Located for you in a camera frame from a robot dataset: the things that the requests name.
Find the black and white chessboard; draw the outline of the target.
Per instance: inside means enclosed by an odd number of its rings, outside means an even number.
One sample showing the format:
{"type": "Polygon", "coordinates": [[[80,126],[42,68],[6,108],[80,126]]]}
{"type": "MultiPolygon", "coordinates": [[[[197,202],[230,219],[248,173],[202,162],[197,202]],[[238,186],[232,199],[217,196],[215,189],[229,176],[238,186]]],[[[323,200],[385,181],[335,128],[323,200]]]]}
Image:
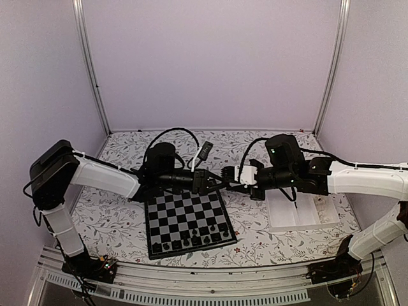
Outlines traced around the black and white chessboard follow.
{"type": "Polygon", "coordinates": [[[204,196],[189,191],[182,194],[162,192],[159,196],[146,201],[144,210],[150,260],[206,251],[238,242],[219,191],[204,196]],[[225,226],[224,231],[219,230],[220,224],[225,226]],[[215,231],[210,230],[211,225],[215,226],[215,231]],[[192,245],[193,229],[197,229],[198,234],[195,236],[201,238],[201,245],[192,245]],[[229,237],[223,237],[225,231],[229,232],[229,237]],[[220,241],[213,241],[212,237],[216,234],[221,236],[220,241]],[[204,243],[205,237],[210,238],[209,244],[204,243]],[[183,245],[184,239],[189,240],[189,247],[183,245]],[[173,250],[171,243],[175,240],[180,242],[180,249],[173,250]],[[152,249],[155,242],[161,245],[157,251],[152,249]],[[170,246],[167,251],[163,249],[164,243],[170,246]]]}

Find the white plastic compartment tray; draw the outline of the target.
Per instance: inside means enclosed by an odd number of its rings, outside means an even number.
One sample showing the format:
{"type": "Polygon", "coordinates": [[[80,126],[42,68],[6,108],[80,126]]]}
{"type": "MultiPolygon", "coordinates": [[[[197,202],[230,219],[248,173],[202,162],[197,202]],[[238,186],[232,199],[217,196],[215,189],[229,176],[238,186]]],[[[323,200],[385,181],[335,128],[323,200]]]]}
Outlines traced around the white plastic compartment tray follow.
{"type": "Polygon", "coordinates": [[[266,192],[272,232],[319,230],[336,226],[340,220],[332,197],[298,193],[295,202],[280,191],[266,192]]]}

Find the black chess rook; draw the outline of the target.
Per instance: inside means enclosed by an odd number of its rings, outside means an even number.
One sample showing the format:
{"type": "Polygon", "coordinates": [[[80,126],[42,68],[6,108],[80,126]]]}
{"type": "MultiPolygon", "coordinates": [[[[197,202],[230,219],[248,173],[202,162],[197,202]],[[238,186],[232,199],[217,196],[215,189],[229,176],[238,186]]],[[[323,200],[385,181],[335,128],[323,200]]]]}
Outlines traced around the black chess rook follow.
{"type": "Polygon", "coordinates": [[[157,250],[159,250],[160,249],[160,244],[159,243],[157,243],[157,242],[155,242],[154,244],[153,244],[153,246],[152,246],[152,249],[154,250],[154,251],[157,251],[157,250]]]}

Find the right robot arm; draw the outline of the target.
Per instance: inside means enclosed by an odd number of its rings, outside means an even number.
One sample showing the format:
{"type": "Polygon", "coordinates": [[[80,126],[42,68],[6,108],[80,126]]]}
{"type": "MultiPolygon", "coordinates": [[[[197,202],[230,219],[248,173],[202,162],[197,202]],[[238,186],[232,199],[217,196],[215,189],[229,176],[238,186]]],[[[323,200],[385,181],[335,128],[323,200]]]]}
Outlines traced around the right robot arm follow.
{"type": "Polygon", "coordinates": [[[271,166],[252,159],[248,166],[227,166],[222,178],[230,189],[264,200],[267,190],[290,188],[295,191],[328,196],[337,193],[368,194],[394,198],[398,203],[367,229],[343,239],[330,273],[343,278],[365,256],[394,239],[407,234],[407,165],[361,164],[317,151],[305,159],[307,149],[295,136],[280,134],[264,138],[271,166]]]}

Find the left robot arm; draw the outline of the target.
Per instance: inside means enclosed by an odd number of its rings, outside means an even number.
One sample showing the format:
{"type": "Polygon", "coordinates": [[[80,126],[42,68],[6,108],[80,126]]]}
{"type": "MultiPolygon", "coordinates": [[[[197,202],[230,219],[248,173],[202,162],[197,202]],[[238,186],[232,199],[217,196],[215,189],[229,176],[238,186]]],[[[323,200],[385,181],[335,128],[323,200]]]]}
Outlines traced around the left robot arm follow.
{"type": "Polygon", "coordinates": [[[147,254],[151,261],[234,244],[233,232],[220,190],[221,180],[204,169],[176,168],[180,160],[170,143],[148,149],[137,169],[126,170],[75,152],[69,141],[60,140],[30,168],[31,199],[51,234],[80,276],[94,270],[64,195],[69,186],[109,191],[143,203],[147,254]]]}

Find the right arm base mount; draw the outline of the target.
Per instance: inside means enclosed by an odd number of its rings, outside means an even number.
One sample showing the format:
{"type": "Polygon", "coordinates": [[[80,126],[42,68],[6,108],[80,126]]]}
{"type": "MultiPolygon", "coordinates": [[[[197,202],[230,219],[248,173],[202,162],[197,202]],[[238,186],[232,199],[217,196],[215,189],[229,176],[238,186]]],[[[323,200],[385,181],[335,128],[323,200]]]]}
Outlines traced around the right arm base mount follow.
{"type": "Polygon", "coordinates": [[[326,283],[329,294],[336,299],[349,298],[360,283],[361,261],[338,257],[307,266],[305,278],[312,284],[326,283]]]}

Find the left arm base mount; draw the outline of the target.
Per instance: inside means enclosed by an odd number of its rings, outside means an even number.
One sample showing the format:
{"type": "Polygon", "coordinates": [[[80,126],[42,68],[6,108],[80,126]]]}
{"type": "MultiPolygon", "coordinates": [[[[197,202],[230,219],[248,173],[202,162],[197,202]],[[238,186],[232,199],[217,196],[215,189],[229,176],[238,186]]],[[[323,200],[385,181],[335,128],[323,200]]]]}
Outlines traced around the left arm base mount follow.
{"type": "Polygon", "coordinates": [[[67,257],[62,265],[62,271],[78,278],[113,284],[117,273],[117,263],[108,256],[100,259],[83,253],[67,257]]]}

